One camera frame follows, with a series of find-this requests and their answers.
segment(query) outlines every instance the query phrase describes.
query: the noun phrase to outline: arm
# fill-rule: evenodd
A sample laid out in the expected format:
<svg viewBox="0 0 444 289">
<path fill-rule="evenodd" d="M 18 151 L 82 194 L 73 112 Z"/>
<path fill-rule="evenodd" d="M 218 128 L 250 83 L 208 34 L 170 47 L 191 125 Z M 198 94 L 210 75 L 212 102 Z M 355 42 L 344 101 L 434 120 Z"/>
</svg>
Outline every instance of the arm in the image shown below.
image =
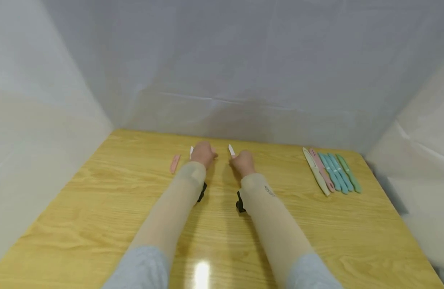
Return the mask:
<svg viewBox="0 0 444 289">
<path fill-rule="evenodd" d="M 191 162 L 179 170 L 155 203 L 103 289 L 167 288 L 178 238 L 215 157 L 208 142 L 195 146 Z"/>
<path fill-rule="evenodd" d="M 203 164 L 196 161 L 185 164 L 151 209 L 128 250 L 154 246 L 164 253 L 171 265 L 178 238 L 203 189 L 205 178 Z"/>
<path fill-rule="evenodd" d="M 341 288 L 265 177 L 255 172 L 252 155 L 243 151 L 231 163 L 243 177 L 240 190 L 243 206 L 252 219 L 279 288 Z"/>
</svg>

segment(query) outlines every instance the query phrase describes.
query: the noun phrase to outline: wooden table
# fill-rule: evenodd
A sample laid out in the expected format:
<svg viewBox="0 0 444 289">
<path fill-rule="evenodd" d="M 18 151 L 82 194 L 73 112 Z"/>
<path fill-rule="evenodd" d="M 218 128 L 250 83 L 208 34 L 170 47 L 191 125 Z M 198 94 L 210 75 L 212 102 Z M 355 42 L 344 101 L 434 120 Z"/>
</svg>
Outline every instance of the wooden table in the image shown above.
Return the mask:
<svg viewBox="0 0 444 289">
<path fill-rule="evenodd" d="M 113 132 L 0 261 L 0 288 L 100 288 L 170 183 L 173 156 L 182 155 L 180 167 L 199 140 Z M 358 153 L 317 149 L 343 155 L 363 188 L 326 198 L 301 147 L 210 141 L 220 156 L 180 237 L 170 288 L 276 286 L 249 216 L 236 211 L 228 143 L 254 153 L 257 170 L 345 288 L 443 288 Z"/>
</svg>

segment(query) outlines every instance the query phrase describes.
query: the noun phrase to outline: white backdrop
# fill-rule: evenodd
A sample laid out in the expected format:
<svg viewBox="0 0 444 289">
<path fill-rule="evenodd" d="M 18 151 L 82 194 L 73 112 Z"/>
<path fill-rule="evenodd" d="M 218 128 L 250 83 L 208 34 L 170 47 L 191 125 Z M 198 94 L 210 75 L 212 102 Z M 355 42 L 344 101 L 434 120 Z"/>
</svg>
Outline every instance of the white backdrop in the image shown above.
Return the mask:
<svg viewBox="0 0 444 289">
<path fill-rule="evenodd" d="M 444 280 L 444 65 L 396 117 L 367 160 Z"/>
<path fill-rule="evenodd" d="M 135 130 L 365 153 L 444 60 L 444 0 L 45 3 Z"/>
<path fill-rule="evenodd" d="M 0 256 L 113 127 L 367 152 L 444 0 L 0 0 Z"/>
<path fill-rule="evenodd" d="M 112 128 L 44 6 L 0 1 L 0 258 Z"/>
</svg>

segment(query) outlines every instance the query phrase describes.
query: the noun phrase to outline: gray sleeve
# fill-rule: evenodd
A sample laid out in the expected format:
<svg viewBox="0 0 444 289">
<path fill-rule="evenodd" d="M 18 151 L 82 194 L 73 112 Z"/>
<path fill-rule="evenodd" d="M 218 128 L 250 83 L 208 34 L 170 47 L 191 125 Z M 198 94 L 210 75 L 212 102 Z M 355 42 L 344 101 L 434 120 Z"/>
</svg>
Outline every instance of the gray sleeve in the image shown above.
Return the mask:
<svg viewBox="0 0 444 289">
<path fill-rule="evenodd" d="M 156 247 L 142 246 L 124 254 L 102 289 L 167 289 L 169 265 Z"/>
<path fill-rule="evenodd" d="M 341 289 L 323 261 L 315 253 L 301 256 L 289 271 L 286 289 Z"/>
</svg>

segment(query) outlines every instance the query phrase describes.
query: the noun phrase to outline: fist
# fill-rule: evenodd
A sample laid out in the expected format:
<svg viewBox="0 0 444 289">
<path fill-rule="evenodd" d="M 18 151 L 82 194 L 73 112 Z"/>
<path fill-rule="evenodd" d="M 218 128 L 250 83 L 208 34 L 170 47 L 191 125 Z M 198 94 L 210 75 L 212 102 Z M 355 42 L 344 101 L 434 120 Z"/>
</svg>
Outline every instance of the fist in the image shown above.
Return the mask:
<svg viewBox="0 0 444 289">
<path fill-rule="evenodd" d="M 208 169 L 214 159 L 218 157 L 215 153 L 215 149 L 211 147 L 209 142 L 199 142 L 195 145 L 193 152 L 191 153 L 191 161 L 197 161 L 198 163 L 203 164 L 206 169 Z"/>
<path fill-rule="evenodd" d="M 241 151 L 239 155 L 230 159 L 230 164 L 240 173 L 241 177 L 255 173 L 253 156 L 249 151 Z"/>
</svg>

